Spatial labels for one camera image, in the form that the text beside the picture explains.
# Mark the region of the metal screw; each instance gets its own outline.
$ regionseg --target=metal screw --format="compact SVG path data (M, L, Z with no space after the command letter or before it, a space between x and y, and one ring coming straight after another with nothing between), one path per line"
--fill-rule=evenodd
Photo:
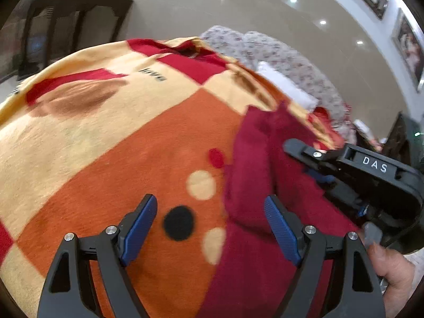
M358 234L356 232L349 232L347 233L347 236L349 237L349 239L351 240L356 240L358 239Z
M71 241L72 239L74 239L74 237L75 237L75 234L73 234L72 232L70 232L70 233L66 233L66 234L65 234L65 240L66 240L67 242L69 242L69 241Z
M305 232L309 235L314 235L317 232L317 229L314 226L309 225L305 227Z
M106 234L107 235L113 235L113 234L116 233L117 230L118 229L117 229L116 226L109 226L109 227L106 228Z

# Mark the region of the red object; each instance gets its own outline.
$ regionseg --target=red object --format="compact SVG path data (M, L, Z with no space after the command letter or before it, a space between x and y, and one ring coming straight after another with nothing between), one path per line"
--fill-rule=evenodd
M6 230L6 227L0 221L0 265L3 263L12 245L13 239Z
M309 145L315 141L284 103L275 112L248 109L235 139L233 164L226 166L226 242L197 318L274 315L295 267L283 257L264 215L268 195L276 193L304 224L313 224L323 233L343 236L357 229L323 198L304 166L283 152L282 145L290 138ZM330 271L331 261L325 261L311 318L319 316Z
M227 70L227 62L209 50L202 51L195 58L181 56L178 52L194 49L192 41L185 41L175 48L153 39L130 39L127 43L133 51L146 56L171 52L167 56L158 58L157 61L186 74L200 85L204 84L211 76Z
M330 115L325 108L322 106L317 107L312 114L309 114L308 119L311 120L312 118L318 118L321 121L324 128L322 131L331 136L336 148L342 148L344 146L345 140L331 127Z
M54 79L45 79L41 82L36 83L26 94L26 101L29 106L34 105L37 99L43 94L54 90L56 87L63 85L68 82L77 80L108 80L115 77L125 77L127 74L114 74L107 69L96 69L87 72L81 72L76 74L69 74Z
M224 167L224 154L217 148L209 149L209 161L212 166L216 169L221 169Z

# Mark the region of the human hand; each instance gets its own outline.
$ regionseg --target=human hand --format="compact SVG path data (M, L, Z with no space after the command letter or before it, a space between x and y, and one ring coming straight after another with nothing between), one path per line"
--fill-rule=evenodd
M368 248L368 256L378 276L389 282L383 300L386 317L394 318L405 306L412 290L415 265L395 250L374 243Z

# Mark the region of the orange blanket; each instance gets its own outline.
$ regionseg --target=orange blanket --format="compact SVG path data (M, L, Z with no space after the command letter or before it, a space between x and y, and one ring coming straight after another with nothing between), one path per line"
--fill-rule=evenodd
M127 271L152 318L194 317L219 263L226 214L223 173L249 105L288 99L198 38L130 40L87 48L25 80L0 108L0 277L30 318L67 232L96 235L146 193L158 214ZM343 142L295 103L289 111L321 148ZM191 209L190 238L163 228L174 207ZM98 269L103 314L113 317Z

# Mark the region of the red blanket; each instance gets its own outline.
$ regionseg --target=red blanket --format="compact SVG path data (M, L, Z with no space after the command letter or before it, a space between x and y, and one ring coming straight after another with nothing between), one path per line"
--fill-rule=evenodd
M311 146L316 140L284 103L275 112L249 108L235 139L233 164L226 167L227 239L198 318L272 317L276 311L295 267L271 233L263 211L266 196L276 193L304 224L323 233L343 236L356 229L323 198L304 167L284 153L282 145L291 138ZM326 261L310 317L319 315L330 270Z

